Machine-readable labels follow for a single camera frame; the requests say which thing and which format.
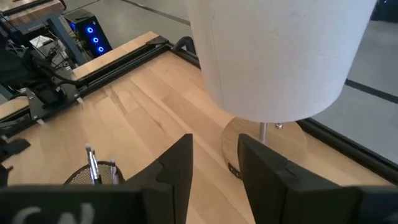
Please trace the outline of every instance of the black bracket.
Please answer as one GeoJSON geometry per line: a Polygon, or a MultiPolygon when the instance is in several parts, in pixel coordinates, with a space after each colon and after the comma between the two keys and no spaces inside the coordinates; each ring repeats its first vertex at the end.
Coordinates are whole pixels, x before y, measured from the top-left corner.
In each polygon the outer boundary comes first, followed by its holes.
{"type": "Polygon", "coordinates": [[[179,51],[185,47],[187,51],[191,52],[192,54],[196,55],[197,51],[195,50],[195,44],[193,43],[193,39],[189,36],[182,37],[173,47],[172,50],[179,51]]]}
{"type": "MultiPolygon", "coordinates": [[[[65,99],[62,106],[69,105],[72,102],[75,102],[80,97],[79,91],[77,90],[76,86],[72,84],[65,83],[59,88],[62,88],[65,94],[65,99]]],[[[46,107],[45,104],[41,102],[40,99],[35,96],[35,94],[28,88],[26,89],[26,94],[29,99],[30,117],[33,121],[48,118],[56,111],[58,111],[61,107],[61,105],[57,107],[46,107]]]]}
{"type": "Polygon", "coordinates": [[[159,45],[159,44],[168,44],[169,40],[162,37],[161,35],[158,37],[153,38],[152,40],[148,41],[147,45],[159,45]]]}

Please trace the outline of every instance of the wood grain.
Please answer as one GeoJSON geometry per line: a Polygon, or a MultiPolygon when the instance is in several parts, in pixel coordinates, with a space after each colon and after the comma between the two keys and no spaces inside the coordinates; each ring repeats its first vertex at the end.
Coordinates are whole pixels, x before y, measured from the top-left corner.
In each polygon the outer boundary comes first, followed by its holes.
{"type": "MultiPolygon", "coordinates": [[[[13,2],[12,0],[2,0],[0,2],[0,11],[14,9],[18,6],[28,4],[32,1],[33,0],[20,0],[13,2]]],[[[39,19],[41,17],[45,17],[51,13],[62,12],[62,11],[63,11],[62,3],[59,0],[52,0],[50,2],[43,3],[41,5],[32,7],[30,9],[26,9],[25,11],[10,15],[7,18],[7,20],[13,26],[19,26],[28,22],[35,21],[36,19],[39,19]]],[[[9,28],[12,28],[12,25],[10,25],[8,22],[6,22],[6,25],[9,28]]]]}
{"type": "MultiPolygon", "coordinates": [[[[199,69],[167,52],[88,95],[83,105],[72,106],[44,126],[25,130],[18,137],[26,138],[31,147],[4,163],[14,166],[10,183],[61,184],[85,165],[88,142],[98,160],[114,157],[129,178],[185,133],[193,133],[187,222],[254,223],[243,183],[229,173],[220,150],[222,132],[233,117],[211,102],[200,76],[199,69]]],[[[312,160],[307,168],[342,185],[388,184],[305,136],[312,160]]]]}

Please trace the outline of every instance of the black device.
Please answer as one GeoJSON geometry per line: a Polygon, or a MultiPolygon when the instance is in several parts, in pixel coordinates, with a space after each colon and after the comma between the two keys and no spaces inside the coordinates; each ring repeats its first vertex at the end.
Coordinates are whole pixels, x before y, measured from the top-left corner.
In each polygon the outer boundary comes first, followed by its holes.
{"type": "Polygon", "coordinates": [[[0,223],[183,224],[192,174],[193,137],[186,134],[121,185],[38,185],[0,190],[0,223]]]}
{"type": "Polygon", "coordinates": [[[257,224],[398,223],[397,187],[340,187],[248,135],[240,134],[238,141],[239,167],[257,224]]]}
{"type": "Polygon", "coordinates": [[[65,14],[64,18],[76,36],[85,42],[94,58],[112,50],[94,14],[84,9],[79,9],[65,14]]]}

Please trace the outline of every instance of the computer tower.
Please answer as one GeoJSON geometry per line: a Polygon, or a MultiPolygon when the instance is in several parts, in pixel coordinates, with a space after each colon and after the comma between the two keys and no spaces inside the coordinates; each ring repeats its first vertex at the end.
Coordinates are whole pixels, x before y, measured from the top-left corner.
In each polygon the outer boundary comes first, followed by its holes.
{"type": "Polygon", "coordinates": [[[91,12],[79,9],[64,15],[76,36],[86,43],[94,58],[112,50],[97,18],[91,12]]]}

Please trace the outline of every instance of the mesh pen holder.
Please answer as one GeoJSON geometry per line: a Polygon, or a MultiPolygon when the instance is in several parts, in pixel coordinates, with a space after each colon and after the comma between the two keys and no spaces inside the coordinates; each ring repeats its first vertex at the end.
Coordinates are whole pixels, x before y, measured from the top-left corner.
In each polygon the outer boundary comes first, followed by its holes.
{"type": "MultiPolygon", "coordinates": [[[[103,184],[112,184],[112,174],[111,174],[111,163],[107,161],[98,161],[98,170],[101,174],[101,180],[103,184]]],[[[116,166],[116,180],[118,184],[122,184],[124,182],[122,172],[116,166]]],[[[82,168],[78,169],[74,172],[67,181],[64,183],[67,184],[93,184],[90,177],[90,167],[89,165],[85,165],[82,168]]]]}

